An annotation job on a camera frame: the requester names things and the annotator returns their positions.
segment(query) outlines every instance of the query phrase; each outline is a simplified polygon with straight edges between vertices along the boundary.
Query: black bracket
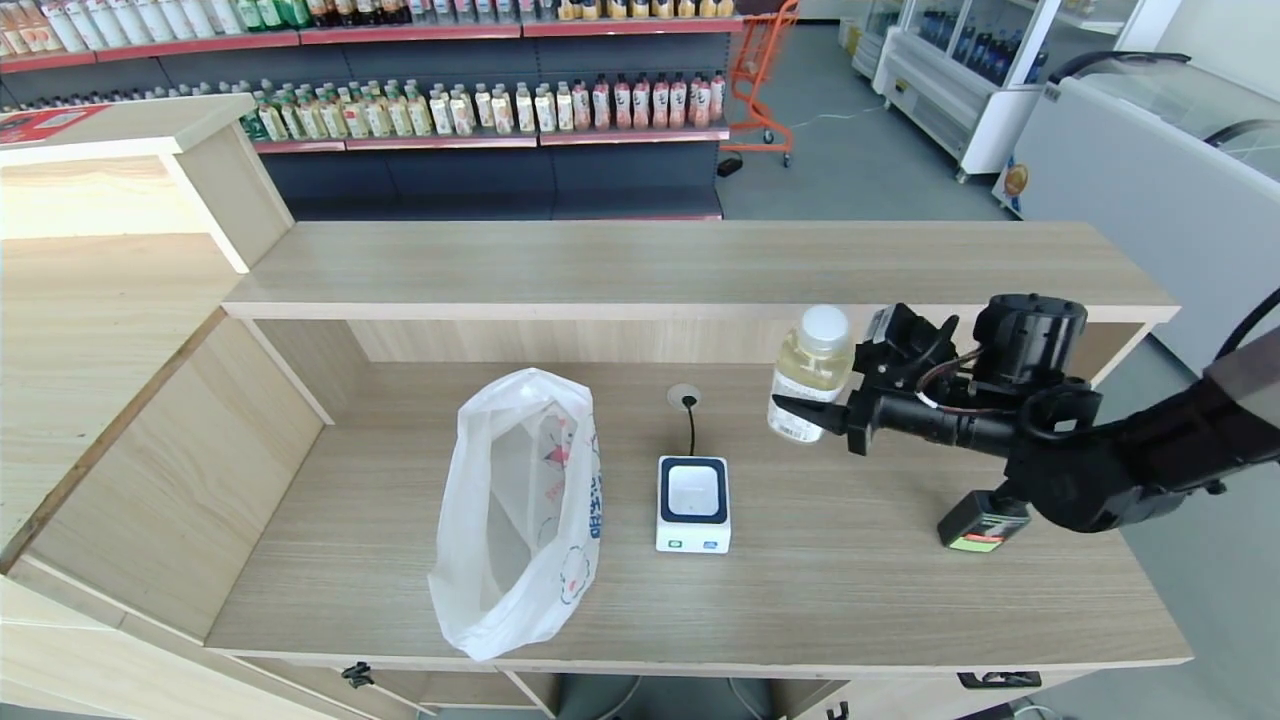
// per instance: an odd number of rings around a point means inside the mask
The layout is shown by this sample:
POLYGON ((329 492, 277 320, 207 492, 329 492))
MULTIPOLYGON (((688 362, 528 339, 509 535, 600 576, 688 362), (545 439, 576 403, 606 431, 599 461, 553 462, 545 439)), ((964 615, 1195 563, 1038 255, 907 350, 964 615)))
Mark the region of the black bracket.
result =
POLYGON ((374 669, 369 666, 367 662, 361 660, 360 662, 347 667, 342 671, 342 679, 347 680, 353 688, 362 688, 365 685, 374 685, 374 678, 370 675, 374 669))
POLYGON ((840 701, 840 715, 836 715, 835 711, 828 710, 827 720, 849 720, 849 702, 844 700, 840 701))
POLYGON ((1016 673, 983 673, 982 678, 973 673, 956 673, 960 684, 970 691, 1005 691, 1010 688, 1038 688, 1042 685, 1039 673, 1019 670, 1016 673))

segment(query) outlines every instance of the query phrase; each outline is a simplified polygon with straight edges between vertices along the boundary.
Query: checkout counter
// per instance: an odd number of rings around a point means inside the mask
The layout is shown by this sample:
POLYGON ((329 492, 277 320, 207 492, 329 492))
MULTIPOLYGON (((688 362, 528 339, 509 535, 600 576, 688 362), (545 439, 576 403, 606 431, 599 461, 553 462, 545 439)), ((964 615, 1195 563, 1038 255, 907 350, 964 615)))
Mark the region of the checkout counter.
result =
POLYGON ((1071 372, 1101 379, 1178 307, 1091 228, 294 223, 237 124, 250 106, 114 105, 0 150, 14 697, 554 717, 559 674, 608 673, 768 678, 792 720, 951 720, 1038 689, 960 674, 1051 687, 1189 659, 1119 533, 1041 520, 992 556, 940 547, 998 459, 892 433, 855 457, 764 421, 778 343, 817 302, 855 328, 897 301, 959 314, 968 338, 991 295, 1070 297, 1089 309, 1071 372), (91 202, 110 222, 67 210, 91 202), (553 639, 476 664, 431 607, 436 516, 458 406, 529 365, 594 393, 600 568, 553 639), (678 382, 703 395, 699 448, 733 468, 726 556, 653 550, 654 460, 687 439, 678 382), (358 664, 357 689, 340 671, 358 664))

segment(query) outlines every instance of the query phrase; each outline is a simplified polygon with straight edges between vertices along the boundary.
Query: robotic arm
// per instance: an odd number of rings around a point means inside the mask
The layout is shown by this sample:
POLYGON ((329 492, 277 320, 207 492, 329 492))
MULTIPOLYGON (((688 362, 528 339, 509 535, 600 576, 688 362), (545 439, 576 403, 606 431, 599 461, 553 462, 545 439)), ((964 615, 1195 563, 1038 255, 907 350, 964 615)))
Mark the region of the robotic arm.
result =
POLYGON ((1006 459, 1005 482, 973 491, 938 523, 942 544, 1000 547, 1030 521, 1032 505, 1078 533, 1140 523, 1175 510, 1198 489, 1280 457, 1280 329, 1235 350, 1280 304, 1260 305, 1204 377, 1123 420, 1094 425, 1102 396, 1065 374, 1084 331, 1083 305, 1037 295, 997 295, 979 314, 978 350, 960 355, 952 334, 906 305, 881 310, 858 345, 861 388, 845 405, 774 395, 782 410, 867 455, 878 429, 1006 459))

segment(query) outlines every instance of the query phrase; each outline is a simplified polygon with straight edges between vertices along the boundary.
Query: gray floor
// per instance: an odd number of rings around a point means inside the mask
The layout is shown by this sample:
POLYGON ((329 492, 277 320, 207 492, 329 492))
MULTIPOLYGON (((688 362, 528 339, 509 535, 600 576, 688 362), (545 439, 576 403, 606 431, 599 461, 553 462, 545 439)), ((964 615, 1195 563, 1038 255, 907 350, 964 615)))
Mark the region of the gray floor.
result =
MULTIPOLYGON (((831 26, 801 26, 790 37, 764 97, 782 122, 809 122, 795 131, 795 164, 783 169, 777 155, 749 154, 742 170, 718 183, 726 217, 1009 219, 989 195, 991 178, 957 184, 946 154, 909 120, 881 109, 867 82, 849 68, 835 36, 831 26), (814 119, 819 114, 855 117, 814 119)), ((1189 379, 1162 347, 1144 343, 1102 384, 1103 415, 1146 407, 1189 379)), ((1280 666, 1280 630, 1270 609, 1280 596, 1280 556, 1270 552, 1257 530, 1251 537, 1242 528, 1274 527, 1267 511, 1280 501, 1280 483, 1256 480, 1233 482, 1233 491, 1221 498, 1194 497, 1169 518, 1124 530, 1197 660, 1176 667, 1097 673, 1037 700, 1080 720, 1276 717, 1280 691, 1272 675, 1280 666), (1260 589, 1254 577, 1265 578, 1266 587, 1260 589)), ((572 678, 562 717, 594 719, 627 687, 626 678, 572 678)), ((758 710, 767 710, 759 683, 744 683, 742 689, 758 710)), ((0 710, 0 716, 45 720, 13 708, 0 710)), ((724 680, 682 678, 646 679, 618 716, 750 720, 724 680)), ((442 717, 532 720, 536 715, 453 711, 442 717)))

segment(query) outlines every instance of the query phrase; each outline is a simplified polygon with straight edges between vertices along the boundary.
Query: white wall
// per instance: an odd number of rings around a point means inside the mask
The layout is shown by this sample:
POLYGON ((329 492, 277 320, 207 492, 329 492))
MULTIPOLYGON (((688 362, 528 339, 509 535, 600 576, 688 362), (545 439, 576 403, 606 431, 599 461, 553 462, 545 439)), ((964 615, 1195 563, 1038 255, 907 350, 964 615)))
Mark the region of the white wall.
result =
POLYGON ((1183 0, 1157 49, 1280 99, 1280 0, 1183 0))

